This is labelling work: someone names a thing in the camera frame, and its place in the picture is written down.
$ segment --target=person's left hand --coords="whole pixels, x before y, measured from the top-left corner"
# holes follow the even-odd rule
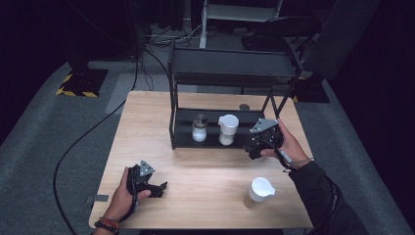
[[[116,188],[110,206],[107,208],[103,218],[110,219],[112,221],[120,221],[130,210],[132,196],[127,190],[127,177],[128,167],[124,169],[124,174],[122,175],[121,182]],[[138,193],[138,202],[148,198],[150,194],[150,190],[144,190]]]

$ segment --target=wooden table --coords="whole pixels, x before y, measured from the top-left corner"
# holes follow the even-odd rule
[[[241,103],[261,108],[263,96],[182,93],[180,105],[188,108],[238,109]],[[99,195],[89,224],[104,214],[125,166],[146,161],[156,169],[152,184],[168,181],[162,198],[143,201],[137,212],[122,223],[140,229],[227,229],[311,227],[305,207],[278,160],[252,161],[243,149],[171,149],[168,124],[168,92],[130,92],[119,122],[113,147],[104,171]],[[268,104],[266,118],[275,118]],[[292,100],[281,119],[311,156]],[[244,204],[251,181],[265,177],[276,188],[274,198],[249,209]]]

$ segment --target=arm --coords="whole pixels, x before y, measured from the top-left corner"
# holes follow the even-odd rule
[[[360,218],[345,201],[340,190],[336,209],[328,217],[327,222],[323,223],[333,205],[332,186],[329,179],[325,171],[305,154],[297,139],[281,120],[279,127],[284,136],[284,143],[280,150],[283,150],[293,160],[291,166],[295,170],[289,175],[296,184],[313,226],[322,225],[324,234],[368,234]],[[272,149],[263,150],[261,155],[276,157]]]
[[[127,177],[128,177],[128,167],[124,169],[124,174],[122,175],[121,182],[116,188],[113,198],[111,200],[110,206],[107,208],[107,211],[103,215],[103,223],[116,227],[118,222],[128,213],[131,207],[132,196],[127,190]],[[148,198],[150,196],[150,190],[142,191],[138,194],[138,201]],[[97,227],[93,233],[94,235],[114,235],[114,232]]]

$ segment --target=white cup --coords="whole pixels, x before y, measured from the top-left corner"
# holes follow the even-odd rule
[[[253,208],[274,195],[275,188],[271,183],[266,178],[257,177],[251,183],[244,202],[248,208]]]
[[[234,141],[236,130],[238,129],[238,118],[233,115],[225,115],[219,117],[218,124],[220,125],[219,142],[222,145],[231,145]]]

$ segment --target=person's right hand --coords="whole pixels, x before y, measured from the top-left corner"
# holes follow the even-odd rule
[[[279,148],[279,150],[284,151],[293,161],[291,163],[291,167],[298,169],[303,165],[308,164],[311,162],[311,159],[305,154],[304,150],[302,149],[299,141],[297,141],[296,137],[290,133],[284,123],[278,118],[278,126],[280,127],[281,133],[284,137],[284,143]],[[273,149],[265,149],[260,152],[260,154],[264,157],[274,157],[278,158],[277,154],[274,152]]]

